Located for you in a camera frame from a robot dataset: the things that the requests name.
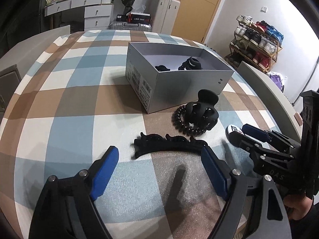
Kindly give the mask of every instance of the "metal screw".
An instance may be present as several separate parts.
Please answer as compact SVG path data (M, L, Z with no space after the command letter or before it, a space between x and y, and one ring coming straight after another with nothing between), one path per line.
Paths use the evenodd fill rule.
M87 176L87 174L88 174L87 170L82 170L82 171L79 172L79 175L82 176L82 177Z
M272 177L270 176L270 175L268 175L268 174L266 174L265 176L264 176L264 178L265 178L265 180L267 180L267 181L271 181L272 180Z
M239 176L241 174L241 171L238 169L232 170L233 175Z
M56 179L56 176L55 175L51 175L49 178L48 178L48 181L49 182L54 182Z

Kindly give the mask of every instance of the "checkered tablecloth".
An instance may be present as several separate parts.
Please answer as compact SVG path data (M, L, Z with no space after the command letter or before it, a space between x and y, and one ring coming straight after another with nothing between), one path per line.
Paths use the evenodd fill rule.
M182 38L138 31L92 30L59 37L18 86L0 126L0 207L21 238L48 176L74 176L110 145L119 163L96 200L113 238L207 238L221 213L199 156L157 153L132 159L137 136L180 135L176 107L146 114L125 78L129 42L209 48ZM235 72L216 105L220 118L206 140L220 159L245 174L248 154L229 144L229 124L278 131L255 92Z

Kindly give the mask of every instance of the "black sleeve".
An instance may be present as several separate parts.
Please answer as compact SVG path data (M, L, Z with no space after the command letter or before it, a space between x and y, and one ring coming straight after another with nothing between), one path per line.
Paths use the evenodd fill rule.
M312 205L308 214L300 220L291 220L292 239L319 238L319 203Z

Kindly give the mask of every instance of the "gray shoebox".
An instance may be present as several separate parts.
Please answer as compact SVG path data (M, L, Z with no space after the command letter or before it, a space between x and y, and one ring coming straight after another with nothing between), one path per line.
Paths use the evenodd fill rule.
M189 57L196 58L202 70L177 71ZM171 70L159 72L159 65ZM147 113L196 101L201 89L220 94L233 73L222 58L203 48L145 42L128 47L125 76Z

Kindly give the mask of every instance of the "printed label on box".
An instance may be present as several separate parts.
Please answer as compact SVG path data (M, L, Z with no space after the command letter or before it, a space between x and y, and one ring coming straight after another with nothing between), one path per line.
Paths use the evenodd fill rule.
M141 76L141 74L131 63L131 61L129 61L127 69L127 79L129 80L131 86L133 87L135 93L139 97L145 109L148 110L152 97L152 88L149 86L143 76Z

